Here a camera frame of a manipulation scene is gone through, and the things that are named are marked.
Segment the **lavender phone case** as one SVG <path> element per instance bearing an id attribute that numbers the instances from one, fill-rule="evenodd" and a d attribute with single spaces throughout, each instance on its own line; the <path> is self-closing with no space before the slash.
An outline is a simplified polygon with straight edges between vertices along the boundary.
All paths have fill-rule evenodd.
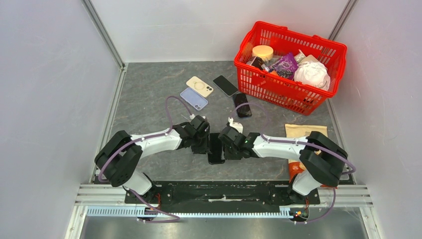
<path id="1" fill-rule="evenodd" d="M 201 111 L 209 103 L 206 98 L 189 87 L 180 93 L 180 97 L 197 111 Z"/>

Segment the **dark blue smartphone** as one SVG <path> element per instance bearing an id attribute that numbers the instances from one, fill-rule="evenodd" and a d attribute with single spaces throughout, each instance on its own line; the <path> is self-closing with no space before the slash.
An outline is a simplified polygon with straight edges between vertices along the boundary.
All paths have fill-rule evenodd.
<path id="1" fill-rule="evenodd" d="M 252 116 L 251 108 L 248 103 L 246 94 L 238 93 L 232 96 L 234 105 L 236 107 L 236 113 L 239 119 L 245 119 Z"/>

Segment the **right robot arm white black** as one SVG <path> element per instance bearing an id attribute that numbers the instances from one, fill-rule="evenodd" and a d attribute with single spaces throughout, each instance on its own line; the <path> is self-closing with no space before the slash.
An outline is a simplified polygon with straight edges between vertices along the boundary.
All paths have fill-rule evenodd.
<path id="1" fill-rule="evenodd" d="M 276 157 L 305 166 L 289 183 L 288 199 L 299 204 L 320 186 L 337 187 L 347 162 L 347 152 L 318 131 L 299 138 L 270 137 L 258 132 L 248 135 L 226 126 L 218 135 L 226 160 Z"/>

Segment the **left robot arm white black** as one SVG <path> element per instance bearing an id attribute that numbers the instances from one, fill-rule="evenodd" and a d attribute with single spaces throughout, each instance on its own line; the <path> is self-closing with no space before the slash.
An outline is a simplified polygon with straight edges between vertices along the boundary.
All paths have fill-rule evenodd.
<path id="1" fill-rule="evenodd" d="M 123 186 L 137 193 L 144 203 L 156 197 L 156 186 L 145 174 L 137 171 L 141 159 L 164 151 L 190 148 L 194 154 L 209 152 L 210 124 L 203 116 L 191 116 L 189 122 L 168 129 L 143 134 L 128 134 L 125 130 L 115 133 L 99 151 L 94 162 L 100 170 L 98 180 L 113 187 Z"/>

